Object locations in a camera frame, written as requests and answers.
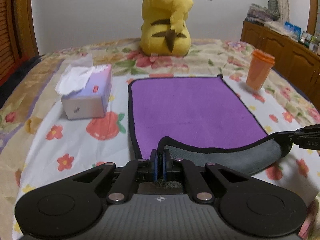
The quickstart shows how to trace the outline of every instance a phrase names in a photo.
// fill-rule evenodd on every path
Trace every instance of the wooden louvered door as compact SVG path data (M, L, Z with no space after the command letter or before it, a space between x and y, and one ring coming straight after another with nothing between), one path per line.
M0 0L0 85L14 72L19 60L13 22L12 0Z

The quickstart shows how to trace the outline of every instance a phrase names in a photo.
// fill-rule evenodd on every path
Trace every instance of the white wall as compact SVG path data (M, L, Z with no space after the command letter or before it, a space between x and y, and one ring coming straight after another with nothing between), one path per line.
M310 0L289 0L290 22L307 30Z
M39 53L139 37L142 0L31 0ZM251 3L268 0L193 0L187 26L193 38L239 40Z

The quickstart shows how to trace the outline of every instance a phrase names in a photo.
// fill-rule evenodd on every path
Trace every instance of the wooden cabinet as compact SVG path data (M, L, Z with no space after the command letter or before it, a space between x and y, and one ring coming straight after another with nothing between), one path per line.
M266 27L244 22L241 41L275 57L274 68L320 109L320 57Z

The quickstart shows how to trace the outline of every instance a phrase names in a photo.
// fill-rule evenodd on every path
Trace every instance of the white tissue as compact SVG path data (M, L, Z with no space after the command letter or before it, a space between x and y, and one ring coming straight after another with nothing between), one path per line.
M68 65L55 88L59 95L68 95L83 89L95 70L92 54L74 60Z

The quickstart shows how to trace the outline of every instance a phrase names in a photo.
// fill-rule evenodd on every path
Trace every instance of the pikachu plush toy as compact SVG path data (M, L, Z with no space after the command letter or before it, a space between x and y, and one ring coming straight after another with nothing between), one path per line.
M181 57L191 46L186 27L192 0L143 0L140 47L147 55Z

